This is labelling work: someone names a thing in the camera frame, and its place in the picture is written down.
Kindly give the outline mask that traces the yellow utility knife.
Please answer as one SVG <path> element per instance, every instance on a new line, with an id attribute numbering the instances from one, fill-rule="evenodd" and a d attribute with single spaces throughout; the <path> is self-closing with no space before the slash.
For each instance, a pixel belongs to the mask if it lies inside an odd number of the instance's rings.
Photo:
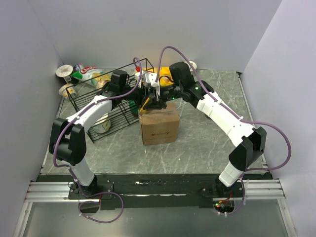
<path id="1" fill-rule="evenodd" d="M 140 108 L 140 111 L 141 111 L 141 112 L 144 112 L 144 111 L 147 109 L 147 106 L 148 106 L 148 104 L 149 104 L 150 101 L 151 101 L 151 98 L 150 98 L 150 97 L 148 97 L 148 98 L 145 100 L 145 102 L 143 103 L 143 105 L 142 105 L 141 108 Z"/>

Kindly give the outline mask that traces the brown cardboard express box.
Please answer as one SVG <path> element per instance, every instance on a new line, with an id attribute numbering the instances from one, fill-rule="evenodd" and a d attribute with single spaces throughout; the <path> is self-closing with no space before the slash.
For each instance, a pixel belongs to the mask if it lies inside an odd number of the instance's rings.
<path id="1" fill-rule="evenodd" d="M 165 109 L 138 112 L 143 145 L 175 142 L 178 137 L 180 117 L 175 103 Z"/>

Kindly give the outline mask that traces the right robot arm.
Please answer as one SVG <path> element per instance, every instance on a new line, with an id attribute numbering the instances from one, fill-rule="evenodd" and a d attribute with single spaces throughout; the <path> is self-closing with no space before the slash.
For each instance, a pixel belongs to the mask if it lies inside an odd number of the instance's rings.
<path id="1" fill-rule="evenodd" d="M 264 152 L 267 133 L 255 128 L 232 111 L 205 81 L 195 81 L 189 65 L 174 63 L 169 67 L 171 84 L 162 85 L 158 75 L 146 72 L 144 85 L 149 95 L 144 109 L 162 109 L 168 101 L 181 98 L 209 117 L 229 137 L 235 149 L 229 154 L 229 162 L 219 175 L 216 192 L 222 197 L 233 191 L 233 184 L 242 173 Z"/>

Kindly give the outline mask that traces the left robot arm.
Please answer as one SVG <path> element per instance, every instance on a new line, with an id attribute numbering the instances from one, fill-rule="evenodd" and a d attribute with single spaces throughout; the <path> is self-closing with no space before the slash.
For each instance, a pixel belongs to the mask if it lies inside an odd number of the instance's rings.
<path id="1" fill-rule="evenodd" d="M 57 118 L 52 125 L 49 152 L 55 167 L 65 167 L 70 172 L 80 192 L 86 198 L 97 195 L 97 177 L 86 160 L 86 132 L 122 100 L 140 103 L 145 95 L 143 81 L 147 72 L 135 74 L 136 84 L 127 85 L 128 73 L 114 70 L 111 79 L 99 89 L 94 98 L 81 110 L 66 119 Z"/>

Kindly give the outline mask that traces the green wrapped round package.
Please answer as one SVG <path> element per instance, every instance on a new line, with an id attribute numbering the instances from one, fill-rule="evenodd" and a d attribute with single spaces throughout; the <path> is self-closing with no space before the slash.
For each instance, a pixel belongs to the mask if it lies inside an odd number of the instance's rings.
<path id="1" fill-rule="evenodd" d="M 135 117 L 138 118 L 138 111 L 139 111 L 139 106 L 135 103 L 135 101 L 129 101 L 129 108 L 131 114 Z"/>

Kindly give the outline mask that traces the yellow chips bag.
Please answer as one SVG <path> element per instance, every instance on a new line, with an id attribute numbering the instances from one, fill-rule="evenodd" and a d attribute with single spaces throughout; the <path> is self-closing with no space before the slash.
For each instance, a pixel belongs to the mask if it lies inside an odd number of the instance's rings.
<path id="1" fill-rule="evenodd" d="M 157 67 L 149 68 L 149 69 L 143 68 L 142 70 L 147 71 L 149 73 L 157 73 L 158 72 Z M 159 71 L 159 83 L 160 83 L 160 86 L 162 86 L 162 87 L 174 84 L 174 81 L 173 81 L 172 76 L 171 76 L 171 72 L 170 72 L 168 67 L 161 67 L 161 69 Z"/>

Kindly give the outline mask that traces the green white cassava chips bag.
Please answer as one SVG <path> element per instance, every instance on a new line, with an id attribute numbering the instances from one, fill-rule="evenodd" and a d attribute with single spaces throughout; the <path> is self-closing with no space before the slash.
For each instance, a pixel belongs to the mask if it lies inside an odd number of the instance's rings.
<path id="1" fill-rule="evenodd" d="M 106 83 L 111 81 L 111 76 L 109 74 L 106 74 L 102 69 L 94 66 L 85 67 L 80 71 L 73 72 L 72 77 L 79 81 L 83 81 L 96 89 L 104 87 Z"/>

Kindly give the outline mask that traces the white green bowl container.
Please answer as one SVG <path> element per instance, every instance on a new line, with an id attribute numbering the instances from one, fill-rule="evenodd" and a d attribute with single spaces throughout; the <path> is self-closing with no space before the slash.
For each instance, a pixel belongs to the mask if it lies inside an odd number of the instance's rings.
<path id="1" fill-rule="evenodd" d="M 111 127 L 111 121 L 108 114 L 104 114 L 100 119 L 96 121 L 92 129 L 96 133 L 103 134 L 106 133 Z"/>

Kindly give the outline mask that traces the white yogurt cup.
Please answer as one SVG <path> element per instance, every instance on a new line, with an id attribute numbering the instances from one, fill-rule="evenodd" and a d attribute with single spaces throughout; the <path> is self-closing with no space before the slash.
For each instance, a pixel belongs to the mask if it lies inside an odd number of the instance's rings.
<path id="1" fill-rule="evenodd" d="M 191 64 L 191 66 L 189 66 L 189 68 L 190 68 L 191 72 L 193 71 L 193 69 L 195 69 L 195 70 L 197 69 L 197 64 L 195 62 L 190 61 L 190 64 Z"/>

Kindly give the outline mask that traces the blue white small can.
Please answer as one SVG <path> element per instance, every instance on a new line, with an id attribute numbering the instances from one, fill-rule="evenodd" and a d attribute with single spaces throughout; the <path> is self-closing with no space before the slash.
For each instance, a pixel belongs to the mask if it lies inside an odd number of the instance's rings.
<path id="1" fill-rule="evenodd" d="M 74 71 L 75 72 L 80 71 L 81 69 L 84 69 L 84 65 L 83 64 L 78 63 L 78 64 L 74 65 Z"/>

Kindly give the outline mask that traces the white yellow noodle cup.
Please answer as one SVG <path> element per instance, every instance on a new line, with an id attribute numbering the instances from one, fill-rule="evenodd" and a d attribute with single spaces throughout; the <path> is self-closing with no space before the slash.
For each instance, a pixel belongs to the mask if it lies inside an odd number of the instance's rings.
<path id="1" fill-rule="evenodd" d="M 72 83 L 68 83 L 63 85 L 59 91 L 59 95 L 61 95 L 66 100 L 74 99 L 77 96 L 77 92 Z"/>

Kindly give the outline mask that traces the white cup brown lid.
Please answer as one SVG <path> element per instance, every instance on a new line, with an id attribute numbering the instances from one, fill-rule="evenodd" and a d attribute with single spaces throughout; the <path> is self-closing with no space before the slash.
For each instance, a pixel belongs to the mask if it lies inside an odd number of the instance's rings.
<path id="1" fill-rule="evenodd" d="M 66 83 L 71 82 L 72 73 L 73 73 L 73 67 L 71 65 L 62 65 L 56 70 L 56 76 L 63 78 Z"/>

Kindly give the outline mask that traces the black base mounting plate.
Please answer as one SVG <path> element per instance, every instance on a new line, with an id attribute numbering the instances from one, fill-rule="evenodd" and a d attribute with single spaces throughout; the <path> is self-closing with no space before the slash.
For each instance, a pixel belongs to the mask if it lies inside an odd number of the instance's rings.
<path id="1" fill-rule="evenodd" d="M 239 182 L 227 188 L 216 174 L 98 175 L 93 203 L 77 184 L 68 184 L 69 200 L 82 199 L 84 213 L 116 208 L 189 207 L 213 208 L 242 197 Z"/>

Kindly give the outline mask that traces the aluminium rail frame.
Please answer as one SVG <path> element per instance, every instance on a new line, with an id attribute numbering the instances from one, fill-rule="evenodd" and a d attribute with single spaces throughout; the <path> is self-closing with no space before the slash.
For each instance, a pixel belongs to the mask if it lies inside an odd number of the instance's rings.
<path id="1" fill-rule="evenodd" d="M 72 182 L 31 182 L 24 202 L 86 201 L 81 194 L 70 191 Z M 279 180 L 244 181 L 246 199 L 284 199 Z"/>

